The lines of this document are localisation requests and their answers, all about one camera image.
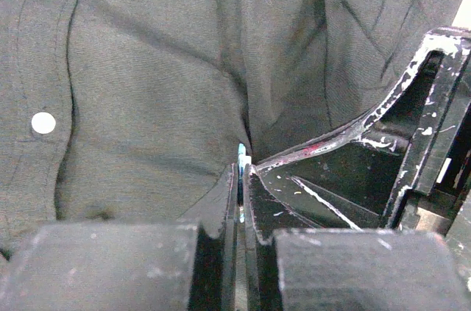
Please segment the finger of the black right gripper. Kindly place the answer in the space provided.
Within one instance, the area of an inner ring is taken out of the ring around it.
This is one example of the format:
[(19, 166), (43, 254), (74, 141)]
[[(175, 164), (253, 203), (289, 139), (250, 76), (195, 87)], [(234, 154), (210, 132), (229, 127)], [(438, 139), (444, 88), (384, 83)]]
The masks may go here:
[(427, 32), (385, 98), (260, 162), (268, 191), (317, 226), (398, 229), (406, 194), (455, 100), (470, 101), (470, 31)]

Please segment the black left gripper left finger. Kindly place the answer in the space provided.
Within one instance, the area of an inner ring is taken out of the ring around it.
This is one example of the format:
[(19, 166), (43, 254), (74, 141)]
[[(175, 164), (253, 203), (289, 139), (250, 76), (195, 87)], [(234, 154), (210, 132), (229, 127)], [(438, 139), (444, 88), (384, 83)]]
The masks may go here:
[(3, 310), (233, 310), (236, 166), (176, 221), (56, 223), (1, 277)]

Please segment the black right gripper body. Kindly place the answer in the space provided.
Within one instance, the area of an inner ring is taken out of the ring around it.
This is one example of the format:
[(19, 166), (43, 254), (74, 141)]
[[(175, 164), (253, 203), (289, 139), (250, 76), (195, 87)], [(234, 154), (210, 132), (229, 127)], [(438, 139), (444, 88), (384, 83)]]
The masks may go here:
[(455, 100), (406, 194), (397, 228), (446, 235), (470, 192), (470, 101)]

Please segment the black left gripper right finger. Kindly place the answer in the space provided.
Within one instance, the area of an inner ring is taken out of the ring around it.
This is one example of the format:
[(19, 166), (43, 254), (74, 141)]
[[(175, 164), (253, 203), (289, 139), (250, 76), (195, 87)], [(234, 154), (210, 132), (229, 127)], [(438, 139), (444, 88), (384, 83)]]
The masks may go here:
[(468, 310), (444, 239), (432, 232), (317, 229), (243, 178), (249, 310)]

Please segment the black button-up shirt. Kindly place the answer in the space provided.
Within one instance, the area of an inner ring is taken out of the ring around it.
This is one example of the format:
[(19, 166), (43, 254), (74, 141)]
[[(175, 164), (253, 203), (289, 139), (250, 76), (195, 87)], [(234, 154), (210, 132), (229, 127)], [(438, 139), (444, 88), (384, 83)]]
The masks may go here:
[(55, 220), (176, 219), (380, 101), (461, 0), (1, 0), (1, 259)]

